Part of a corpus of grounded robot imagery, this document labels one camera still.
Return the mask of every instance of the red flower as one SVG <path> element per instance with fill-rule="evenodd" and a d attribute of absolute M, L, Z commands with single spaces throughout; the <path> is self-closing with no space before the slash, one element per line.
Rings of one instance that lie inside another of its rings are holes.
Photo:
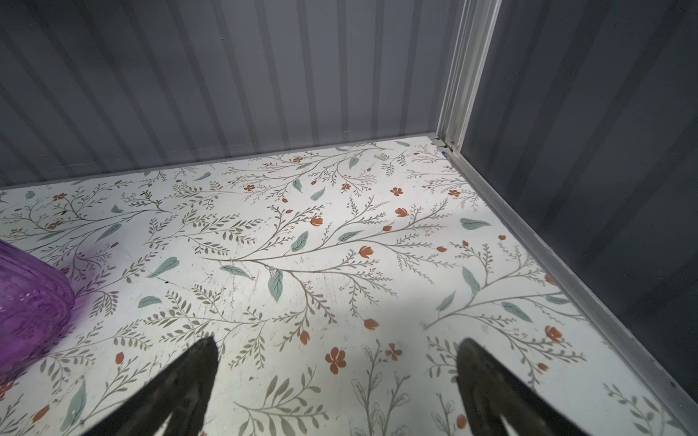
<path fill-rule="evenodd" d="M 359 254 L 364 259 L 368 259 L 369 256 L 373 254 L 373 250 L 371 250 L 371 247 L 369 247 L 369 246 L 363 246 L 363 247 L 361 247 L 361 250 L 359 250 Z"/>
<path fill-rule="evenodd" d="M 385 355 L 390 356 L 391 359 L 397 362 L 397 357 L 402 356 L 402 350 L 395 349 L 395 344 L 388 344 L 388 347 L 390 347 L 390 349 L 385 350 Z"/>
<path fill-rule="evenodd" d="M 553 342 L 562 342 L 563 334 L 555 327 L 545 326 L 545 334 L 548 335 L 548 338 Z"/>
<path fill-rule="evenodd" d="M 0 401 L 5 398 L 5 392 L 9 391 L 12 388 L 13 383 L 7 383 L 7 384 L 0 384 Z"/>
<path fill-rule="evenodd" d="M 55 223 L 51 223 L 51 224 L 47 225 L 46 228 L 48 230 L 53 230 L 56 227 L 60 226 L 61 224 L 63 224 L 63 221 L 56 221 Z"/>
<path fill-rule="evenodd" d="M 367 320 L 364 320 L 364 327 L 366 327 L 368 330 L 376 330 L 376 327 L 378 327 L 378 321 L 368 318 Z"/>
<path fill-rule="evenodd" d="M 36 412 L 36 415 L 34 415 L 34 418 L 31 419 L 31 422 L 37 422 L 39 419 L 42 419 L 44 415 L 48 413 L 49 407 L 46 405 L 42 410 L 39 410 Z"/>
<path fill-rule="evenodd" d="M 458 428 L 463 430 L 467 425 L 468 425 L 468 420 L 462 415 L 458 415 L 458 418 L 456 418 L 456 425 Z"/>
<path fill-rule="evenodd" d="M 332 374 L 336 375 L 339 373 L 339 368 L 344 368 L 347 366 L 347 363 L 344 360 L 344 355 L 344 350 L 339 351 L 339 348 L 337 347 L 333 348 L 329 354 L 325 355 L 325 360 L 331 364 L 329 366 L 329 370 L 332 371 Z"/>

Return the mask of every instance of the metal edge trim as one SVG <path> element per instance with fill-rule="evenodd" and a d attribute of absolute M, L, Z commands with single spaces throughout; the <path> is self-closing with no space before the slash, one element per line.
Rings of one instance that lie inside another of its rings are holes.
<path fill-rule="evenodd" d="M 501 4 L 502 0 L 470 0 L 461 13 L 436 128 L 440 138 L 456 151 L 466 134 Z"/>
<path fill-rule="evenodd" d="M 698 435 L 698 404 L 460 153 L 450 150 L 446 150 L 445 153 L 475 192 L 512 231 L 524 248 L 538 260 L 543 269 L 557 280 L 560 288 L 609 341 L 636 376 L 681 422 L 688 434 Z"/>

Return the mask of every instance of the purple plastic container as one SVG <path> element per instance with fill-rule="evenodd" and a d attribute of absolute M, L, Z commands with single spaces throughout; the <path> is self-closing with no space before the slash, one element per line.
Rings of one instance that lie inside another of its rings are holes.
<path fill-rule="evenodd" d="M 0 241 L 0 384 L 58 341 L 73 304 L 73 289 L 60 271 Z"/>

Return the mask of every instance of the green leaf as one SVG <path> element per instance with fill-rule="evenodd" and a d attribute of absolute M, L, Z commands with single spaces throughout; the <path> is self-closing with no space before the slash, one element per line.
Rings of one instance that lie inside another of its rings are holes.
<path fill-rule="evenodd" d="M 249 279 L 252 279 L 252 276 L 250 276 L 249 274 L 247 274 L 247 272 L 245 272 L 245 270 L 240 269 L 237 266 L 225 265 L 225 266 L 222 266 L 221 269 L 231 273 L 234 276 L 243 276 L 243 277 L 247 277 Z"/>
<path fill-rule="evenodd" d="M 345 234 L 337 238 L 337 240 L 340 242 L 346 242 L 361 232 L 363 232 L 363 230 L 359 230 L 358 232 L 346 232 Z"/>
<path fill-rule="evenodd" d="M 308 231 L 306 230 L 305 232 L 301 233 L 301 236 L 299 236 L 298 239 L 296 239 L 296 242 L 294 242 L 291 245 L 291 251 L 296 252 L 296 251 L 302 250 L 307 241 L 308 241 Z"/>
<path fill-rule="evenodd" d="M 552 304 L 567 304 L 570 300 L 562 299 L 559 296 L 546 295 L 545 299 Z"/>
<path fill-rule="evenodd" d="M 655 406 L 654 403 L 652 403 L 649 400 L 649 398 L 647 398 L 647 397 L 642 397 L 642 398 L 645 400 L 645 403 L 647 403 L 647 405 L 650 407 L 650 409 L 654 410 L 657 413 L 659 412 L 659 409 L 657 408 L 657 406 Z"/>
<path fill-rule="evenodd" d="M 635 424 L 635 428 L 637 428 L 637 430 L 640 430 L 642 433 L 644 433 L 646 435 L 650 434 L 649 430 L 647 430 L 645 427 L 639 425 L 637 422 L 634 422 L 633 424 Z"/>
<path fill-rule="evenodd" d="M 510 303 L 509 301 L 505 301 L 504 303 L 502 303 L 502 307 L 507 312 L 513 313 L 514 315 L 516 315 L 524 321 L 533 322 L 530 320 L 528 315 L 523 310 L 521 310 L 516 304 Z"/>
<path fill-rule="evenodd" d="M 65 232 L 65 230 L 58 230 L 58 231 L 56 231 L 56 232 L 51 232 L 51 233 L 49 233 L 49 234 L 45 234 L 45 235 L 42 236 L 41 238 L 37 239 L 37 241 L 42 241 L 43 239 L 52 238 L 52 237 L 56 236 L 58 233 L 63 233 L 63 232 Z"/>
<path fill-rule="evenodd" d="M 150 295 L 150 296 L 144 296 L 143 298 L 140 299 L 140 301 L 138 301 L 138 307 L 139 307 L 139 308 L 144 308 L 145 306 L 150 306 L 151 304 L 159 304 L 159 303 L 162 303 L 162 302 L 163 302 L 163 301 L 160 300 L 160 299 L 159 299 L 158 297 L 156 297 L 156 296 L 152 296 L 152 295 Z"/>
<path fill-rule="evenodd" d="M 274 397 L 272 398 L 272 404 L 274 404 L 274 401 L 276 401 L 276 397 L 278 397 L 282 393 L 286 392 L 286 389 L 288 389 L 288 382 L 289 381 L 290 381 L 290 379 L 286 379 L 283 381 L 283 383 L 281 383 L 279 388 L 276 390 L 276 393 L 274 393 Z"/>
<path fill-rule="evenodd" d="M 456 291 L 453 291 L 453 293 L 451 293 L 449 296 L 444 298 L 443 301 L 441 301 L 441 304 L 436 306 L 436 310 L 438 310 L 439 312 L 442 310 L 446 310 L 448 308 L 448 306 L 450 306 L 451 303 L 453 303 L 453 298 L 455 298 L 455 296 L 456 296 Z"/>
<path fill-rule="evenodd" d="M 121 228 L 121 224 L 120 224 L 120 223 L 114 224 L 113 226 L 111 226 L 111 227 L 109 227 L 108 229 L 106 229 L 106 230 L 104 231 L 104 233 L 102 233 L 102 236 L 100 236 L 100 237 L 97 238 L 97 241 L 99 241 L 99 240 L 102 239 L 102 238 L 106 238 L 107 236 L 109 236 L 109 235 L 111 235 L 112 233 L 116 232 L 116 231 L 117 231 L 118 229 L 120 229 L 120 228 Z"/>
<path fill-rule="evenodd" d="M 490 224 L 485 222 L 485 221 L 478 221 L 478 220 L 470 220 L 467 218 L 461 218 L 461 225 L 466 230 L 475 230 L 475 229 L 479 229 L 481 227 L 484 227 L 484 226 L 490 225 Z"/>
<path fill-rule="evenodd" d="M 470 286 L 470 291 L 473 293 L 473 296 L 480 292 L 480 282 L 477 281 L 473 273 L 471 273 L 466 267 L 463 267 L 463 279 L 465 279 L 468 286 Z"/>
<path fill-rule="evenodd" d="M 296 432 L 293 430 L 293 427 L 291 427 L 288 421 L 286 421 L 283 417 L 281 418 L 281 430 L 286 436 L 296 436 Z"/>
<path fill-rule="evenodd" d="M 320 197 L 322 197 L 322 194 L 324 194 L 324 193 L 325 193 L 325 189 L 323 188 L 323 189 L 319 190 L 318 192 L 312 194 L 312 195 L 310 196 L 310 198 L 311 198 L 311 200 L 313 200 L 313 201 L 318 201 L 318 199 L 319 199 Z"/>
<path fill-rule="evenodd" d="M 85 380 L 82 379 L 82 385 L 80 385 L 80 388 L 77 390 L 73 398 L 70 400 L 70 404 L 68 405 L 68 412 L 66 413 L 66 418 L 63 420 L 63 424 L 61 424 L 61 431 L 68 430 L 74 423 L 76 423 L 77 419 L 80 418 L 80 414 L 82 413 L 82 410 L 84 408 Z"/>
<path fill-rule="evenodd" d="M 276 268 L 272 268 L 270 272 L 272 275 L 269 277 L 269 293 L 278 303 L 281 298 L 281 293 L 283 292 L 283 274 Z"/>
<path fill-rule="evenodd" d="M 296 418 L 296 422 L 298 423 L 298 429 L 301 430 L 301 433 L 304 435 L 308 434 L 308 428 L 305 426 L 305 423 L 303 422 L 302 419 Z"/>
<path fill-rule="evenodd" d="M 267 398 L 274 392 L 274 388 L 276 387 L 276 382 L 279 380 L 279 377 L 277 375 L 274 376 L 274 378 L 269 382 L 269 387 L 267 387 L 267 396 L 264 397 L 264 401 L 267 401 Z"/>
<path fill-rule="evenodd" d="M 179 260 L 177 260 L 176 257 L 168 257 L 165 259 L 165 261 L 158 266 L 158 268 L 153 271 L 152 274 L 150 274 L 148 277 L 153 278 L 161 275 L 165 271 L 169 271 L 172 268 L 175 268 L 177 265 L 179 265 Z"/>

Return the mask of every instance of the corrugated metal wall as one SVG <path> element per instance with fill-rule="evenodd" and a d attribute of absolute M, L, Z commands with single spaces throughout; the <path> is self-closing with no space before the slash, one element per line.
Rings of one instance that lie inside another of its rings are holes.
<path fill-rule="evenodd" d="M 506 0 L 463 155 L 698 398 L 698 3 Z"/>
<path fill-rule="evenodd" d="M 463 0 L 4 0 L 0 183 L 427 133 Z"/>

